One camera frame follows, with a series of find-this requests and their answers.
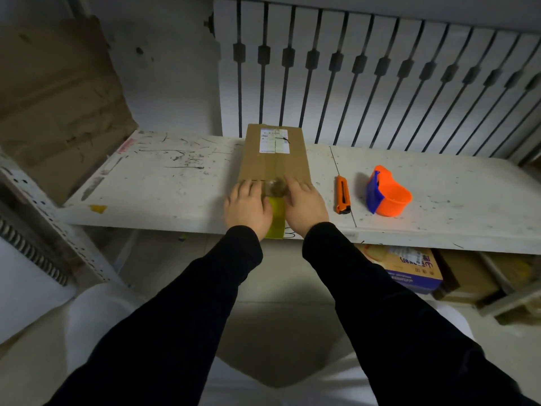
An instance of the black sleeve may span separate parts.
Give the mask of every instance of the black sleeve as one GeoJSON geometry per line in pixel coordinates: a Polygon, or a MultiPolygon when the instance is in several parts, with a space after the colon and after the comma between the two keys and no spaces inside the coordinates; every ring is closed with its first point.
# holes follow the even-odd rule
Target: black sleeve
{"type": "Polygon", "coordinates": [[[262,259],[254,231],[231,228],[113,327],[48,404],[196,405],[238,287],[262,259]]]}
{"type": "Polygon", "coordinates": [[[302,255],[333,295],[380,406],[536,404],[477,343],[366,259],[333,224],[315,225],[302,255]]]}

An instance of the hand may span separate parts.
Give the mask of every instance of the hand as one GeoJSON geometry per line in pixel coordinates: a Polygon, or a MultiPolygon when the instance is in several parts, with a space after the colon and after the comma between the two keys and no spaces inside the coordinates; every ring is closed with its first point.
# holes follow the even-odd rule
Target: hand
{"type": "Polygon", "coordinates": [[[329,214],[325,201],[312,184],[300,184],[293,177],[286,175],[289,193],[284,197],[286,221],[291,229],[306,238],[306,234],[315,224],[328,222],[329,214]]]}
{"type": "Polygon", "coordinates": [[[272,224],[272,207],[267,197],[261,201],[261,186],[262,181],[244,181],[233,187],[223,205],[227,229],[245,225],[254,230],[259,240],[267,235],[272,224]]]}

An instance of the white radiator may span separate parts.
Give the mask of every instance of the white radiator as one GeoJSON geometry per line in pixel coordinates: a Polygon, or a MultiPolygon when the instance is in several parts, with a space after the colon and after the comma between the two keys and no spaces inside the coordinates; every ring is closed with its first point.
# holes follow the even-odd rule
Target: white radiator
{"type": "Polygon", "coordinates": [[[537,34],[214,1],[224,136],[509,157],[540,126],[537,34]]]}

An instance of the white tiled floor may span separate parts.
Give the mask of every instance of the white tiled floor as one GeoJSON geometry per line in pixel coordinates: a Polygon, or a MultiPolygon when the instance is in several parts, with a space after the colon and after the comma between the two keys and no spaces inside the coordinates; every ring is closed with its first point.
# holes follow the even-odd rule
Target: white tiled floor
{"type": "MultiPolygon", "coordinates": [[[[150,298],[218,239],[142,231],[121,276],[150,298]]],[[[321,368],[343,335],[333,299],[302,259],[301,245],[263,241],[263,263],[240,287],[218,349],[218,356],[231,366],[274,387],[298,382],[321,368]]],[[[95,282],[86,271],[78,279],[83,287],[95,282]]],[[[487,358],[541,402],[541,327],[500,326],[473,308],[457,308],[487,358]]],[[[0,359],[0,404],[42,404],[63,381],[62,316],[62,308],[47,314],[0,359]]]]}

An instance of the person's left hand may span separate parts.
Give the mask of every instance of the person's left hand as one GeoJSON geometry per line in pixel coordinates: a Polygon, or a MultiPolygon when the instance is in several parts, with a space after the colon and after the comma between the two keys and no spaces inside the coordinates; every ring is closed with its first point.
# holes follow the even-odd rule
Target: person's left hand
{"type": "Polygon", "coordinates": [[[227,229],[245,225],[254,230],[259,240],[267,235],[272,224],[272,207],[267,197],[261,201],[261,187],[262,181],[244,181],[233,187],[223,205],[227,229]]]}

